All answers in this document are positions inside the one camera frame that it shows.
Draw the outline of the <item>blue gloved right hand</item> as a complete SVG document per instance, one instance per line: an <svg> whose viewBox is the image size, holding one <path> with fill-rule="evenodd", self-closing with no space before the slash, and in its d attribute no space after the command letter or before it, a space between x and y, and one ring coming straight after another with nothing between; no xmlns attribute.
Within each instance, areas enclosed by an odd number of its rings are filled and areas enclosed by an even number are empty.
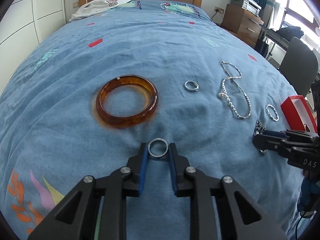
<svg viewBox="0 0 320 240"><path fill-rule="evenodd" d="M311 218L319 208L319 174L303 171L297 209L303 218Z"/></svg>

